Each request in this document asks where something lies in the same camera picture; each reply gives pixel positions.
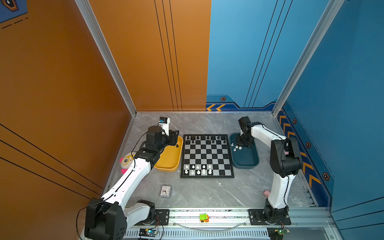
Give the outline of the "pink green plush toy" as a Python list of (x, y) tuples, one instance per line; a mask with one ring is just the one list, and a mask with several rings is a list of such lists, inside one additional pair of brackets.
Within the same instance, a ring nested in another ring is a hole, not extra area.
[(124, 157), (120, 158), (120, 165), (121, 165), (121, 173), (124, 174), (130, 166), (134, 163), (134, 156), (136, 152), (130, 152), (126, 154)]

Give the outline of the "small pink eraser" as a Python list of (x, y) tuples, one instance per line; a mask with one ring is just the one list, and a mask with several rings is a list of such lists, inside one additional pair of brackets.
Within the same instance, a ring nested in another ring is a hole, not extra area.
[(271, 192), (269, 190), (266, 190), (263, 192), (263, 194), (268, 198), (271, 195)]

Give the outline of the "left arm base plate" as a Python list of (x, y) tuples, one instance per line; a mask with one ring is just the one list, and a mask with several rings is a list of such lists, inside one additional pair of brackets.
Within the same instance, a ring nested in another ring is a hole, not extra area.
[(160, 225), (164, 227), (169, 224), (170, 220), (170, 210), (169, 209), (156, 209), (155, 217), (151, 221), (141, 221), (137, 223), (135, 226), (155, 226), (158, 224), (158, 220), (161, 222)]

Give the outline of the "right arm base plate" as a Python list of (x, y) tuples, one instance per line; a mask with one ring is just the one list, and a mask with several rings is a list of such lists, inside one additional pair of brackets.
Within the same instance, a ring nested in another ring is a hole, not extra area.
[(286, 209), (249, 209), (249, 218), (252, 226), (256, 225), (286, 225), (292, 224)]

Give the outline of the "small clear alarm clock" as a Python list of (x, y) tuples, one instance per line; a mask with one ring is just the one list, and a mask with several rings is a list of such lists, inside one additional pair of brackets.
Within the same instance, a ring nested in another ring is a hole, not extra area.
[(172, 190), (171, 186), (169, 186), (169, 185), (162, 185), (161, 186), (160, 197), (169, 198), (171, 196), (171, 190)]

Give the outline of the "dark teal plastic tray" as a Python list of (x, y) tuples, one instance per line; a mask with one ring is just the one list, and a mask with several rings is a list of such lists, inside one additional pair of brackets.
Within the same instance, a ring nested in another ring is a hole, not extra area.
[(253, 169), (259, 162), (259, 155), (256, 144), (253, 144), (250, 148), (242, 147), (237, 144), (236, 140), (240, 134), (230, 135), (230, 148), (233, 160), (233, 166), (237, 169)]

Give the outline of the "right green circuit board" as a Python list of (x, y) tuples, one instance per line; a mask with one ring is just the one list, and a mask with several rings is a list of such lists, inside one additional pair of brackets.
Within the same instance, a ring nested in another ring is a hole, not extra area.
[(268, 229), (268, 234), (271, 240), (283, 240), (284, 235), (289, 234), (289, 229)]

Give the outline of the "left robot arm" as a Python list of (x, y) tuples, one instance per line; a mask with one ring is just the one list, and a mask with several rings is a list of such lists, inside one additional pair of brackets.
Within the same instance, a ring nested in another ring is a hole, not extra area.
[(179, 131), (151, 126), (145, 133), (146, 140), (134, 156), (134, 162), (118, 182), (101, 198), (93, 198), (86, 211), (84, 237), (92, 240), (121, 240), (127, 229), (139, 222), (152, 222), (155, 204), (139, 200), (124, 210), (135, 189), (154, 168), (167, 146), (176, 146)]

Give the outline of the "green orange toy car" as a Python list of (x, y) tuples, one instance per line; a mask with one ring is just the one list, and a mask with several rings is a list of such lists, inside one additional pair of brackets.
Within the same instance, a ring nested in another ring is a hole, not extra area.
[(208, 223), (209, 222), (209, 215), (208, 214), (200, 214), (199, 219), (201, 223)]

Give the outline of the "yellow plastic tray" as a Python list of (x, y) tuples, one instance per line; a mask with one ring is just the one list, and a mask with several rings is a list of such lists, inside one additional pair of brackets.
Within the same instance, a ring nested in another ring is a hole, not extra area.
[(155, 168), (163, 172), (174, 172), (178, 169), (183, 149), (183, 138), (178, 136), (175, 146), (167, 146), (161, 153)]

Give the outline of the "left green circuit board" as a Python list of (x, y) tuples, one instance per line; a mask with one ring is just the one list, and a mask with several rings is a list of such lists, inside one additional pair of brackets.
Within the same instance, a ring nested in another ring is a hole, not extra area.
[(140, 240), (154, 240), (158, 234), (159, 231), (155, 229), (140, 229), (138, 236)]

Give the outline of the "black white chessboard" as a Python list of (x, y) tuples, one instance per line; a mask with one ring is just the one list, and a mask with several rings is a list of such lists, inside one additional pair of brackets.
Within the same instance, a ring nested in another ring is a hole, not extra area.
[(234, 167), (226, 134), (183, 136), (182, 179), (232, 179)]

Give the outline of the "aluminium front rail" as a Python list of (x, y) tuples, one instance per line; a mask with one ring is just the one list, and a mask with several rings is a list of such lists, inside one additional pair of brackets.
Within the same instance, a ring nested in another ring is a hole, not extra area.
[[(170, 220), (166, 227), (190, 227), (190, 228), (229, 228), (240, 225), (242, 228), (253, 227), (249, 218), (249, 207), (223, 207), (223, 208), (168, 208)], [(209, 222), (201, 223), (200, 214), (208, 214)], [(288, 212), (292, 224), (291, 227), (325, 228), (335, 227), (336, 224), (326, 208), (319, 207), (293, 207)], [(256, 225), (274, 227), (276, 225)]]

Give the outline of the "green circuit board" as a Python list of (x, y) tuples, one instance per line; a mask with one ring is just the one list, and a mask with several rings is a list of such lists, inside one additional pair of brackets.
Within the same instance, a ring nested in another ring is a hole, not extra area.
[(289, 229), (268, 229), (268, 234), (271, 240), (283, 240), (284, 235), (289, 234)]
[(140, 240), (154, 240), (158, 234), (159, 231), (155, 229), (140, 229), (138, 236)]

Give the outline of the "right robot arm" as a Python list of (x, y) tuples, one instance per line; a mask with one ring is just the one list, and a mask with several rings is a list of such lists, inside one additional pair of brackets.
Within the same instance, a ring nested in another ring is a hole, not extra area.
[(293, 180), (303, 167), (298, 141), (296, 138), (277, 134), (260, 122), (251, 122), (249, 117), (242, 117), (238, 122), (241, 134), (237, 137), (236, 145), (239, 148), (252, 147), (255, 139), (258, 139), (271, 149), (273, 185), (264, 210), (256, 213), (254, 218), (269, 225), (282, 223), (289, 218), (288, 196)]

